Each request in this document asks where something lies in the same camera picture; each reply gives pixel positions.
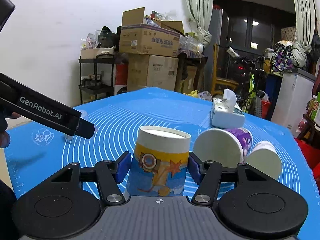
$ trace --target light green curtain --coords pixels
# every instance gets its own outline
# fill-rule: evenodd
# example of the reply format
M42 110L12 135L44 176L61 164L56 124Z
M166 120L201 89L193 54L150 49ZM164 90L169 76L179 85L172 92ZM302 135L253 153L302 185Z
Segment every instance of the light green curtain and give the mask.
M198 25L196 38L206 48L211 40L208 28L211 20L213 0L186 0L186 4L190 14L190 21Z
M315 32L316 14L314 0L294 0L297 20L296 40L292 45L292 63L296 67L306 65L310 52L313 34Z

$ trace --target bicycle wheel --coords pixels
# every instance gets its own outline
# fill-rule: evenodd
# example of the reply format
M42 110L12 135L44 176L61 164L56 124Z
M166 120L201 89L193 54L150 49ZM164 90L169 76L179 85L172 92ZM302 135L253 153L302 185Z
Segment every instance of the bicycle wheel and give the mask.
M261 98L254 97L251 99L248 114L252 114L256 117L262 118L262 102Z

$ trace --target tissue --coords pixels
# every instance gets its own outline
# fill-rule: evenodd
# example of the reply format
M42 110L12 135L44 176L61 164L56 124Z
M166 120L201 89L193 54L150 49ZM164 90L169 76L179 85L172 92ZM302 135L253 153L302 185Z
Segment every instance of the tissue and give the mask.
M223 99L213 98L211 125L223 129L243 127L245 117L236 101L236 94L230 89L223 91Z

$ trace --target blue silicone mat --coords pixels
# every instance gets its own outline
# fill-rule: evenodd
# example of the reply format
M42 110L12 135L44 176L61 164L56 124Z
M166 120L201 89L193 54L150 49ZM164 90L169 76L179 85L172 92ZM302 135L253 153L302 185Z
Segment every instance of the blue silicone mat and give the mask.
M133 153L141 125L164 126L191 134L190 150L197 136L210 128L210 102L158 88L124 93L75 109L98 128L91 139L76 136L73 143L68 143L63 133L36 122L9 130L11 144L5 149L5 156L17 197L68 163L93 166L101 160L115 160L124 151ZM320 239L318 188L289 130L251 115L246 115L244 127L253 135L253 147L261 140L273 143L282 160L279 181L308 202L309 213L299 238ZM126 182L127 177L119 185L122 191ZM187 173L184 194L191 198L197 187ZM231 188L229 183L221 185L219 197ZM85 183L84 189L98 197L96 183Z

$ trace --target yellow wooden chair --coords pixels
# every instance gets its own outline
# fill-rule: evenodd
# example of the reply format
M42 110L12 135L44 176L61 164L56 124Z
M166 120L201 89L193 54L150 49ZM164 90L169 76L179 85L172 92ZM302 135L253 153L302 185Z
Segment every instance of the yellow wooden chair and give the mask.
M235 90L236 87L238 86L238 83L230 79L217 77L217 59L218 59L218 45L215 44L213 46L213 70L212 70L211 94L223 95L222 90L216 89L217 85L223 85L230 88L231 90Z

